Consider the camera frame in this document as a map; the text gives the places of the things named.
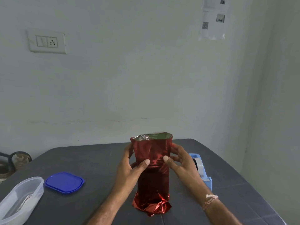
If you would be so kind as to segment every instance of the person's right hand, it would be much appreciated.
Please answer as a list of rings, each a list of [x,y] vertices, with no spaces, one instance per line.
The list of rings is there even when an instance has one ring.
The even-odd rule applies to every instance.
[[[196,165],[192,157],[183,149],[182,146],[172,143],[171,152],[178,156],[164,156],[163,160],[165,163],[177,174],[178,178],[183,184],[196,194],[199,191],[199,185],[206,186],[201,179]],[[174,161],[180,162],[182,165],[177,165]]]

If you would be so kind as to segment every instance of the white wall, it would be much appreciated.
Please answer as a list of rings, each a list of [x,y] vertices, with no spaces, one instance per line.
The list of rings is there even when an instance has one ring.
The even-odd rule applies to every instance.
[[[198,41],[202,0],[0,0],[0,150],[167,131],[240,171],[275,3],[231,1],[226,40]],[[68,54],[29,52],[27,28]]]
[[[300,209],[300,0],[281,0],[242,174],[289,225]]]

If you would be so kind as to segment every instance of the person's left hand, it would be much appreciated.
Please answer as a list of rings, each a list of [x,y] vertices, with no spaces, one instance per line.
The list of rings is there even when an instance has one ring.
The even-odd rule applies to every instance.
[[[143,162],[141,162],[138,167],[136,167],[137,165],[136,162],[130,165],[129,159],[132,156],[132,154],[133,154],[133,147],[132,144],[129,144],[125,148],[123,157],[119,163],[117,178],[112,190],[113,193],[121,193],[122,197],[124,197],[124,201],[127,199],[130,192],[133,190],[141,173],[150,164],[150,160],[146,159]]]

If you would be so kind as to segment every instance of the crumpled red foil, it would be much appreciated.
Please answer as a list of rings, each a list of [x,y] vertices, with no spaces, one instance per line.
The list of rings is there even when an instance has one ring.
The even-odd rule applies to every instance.
[[[170,156],[173,135],[168,139],[138,140],[131,138],[137,166],[145,159],[150,159],[150,164],[140,175],[137,184],[138,190],[132,205],[148,214],[164,214],[172,207],[169,200],[169,167],[163,161],[163,156]]]

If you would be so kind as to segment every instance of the plastic lid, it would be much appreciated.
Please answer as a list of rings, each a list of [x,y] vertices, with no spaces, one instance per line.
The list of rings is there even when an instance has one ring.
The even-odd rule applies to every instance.
[[[53,174],[45,181],[45,186],[61,193],[73,193],[83,184],[83,178],[67,172]]]

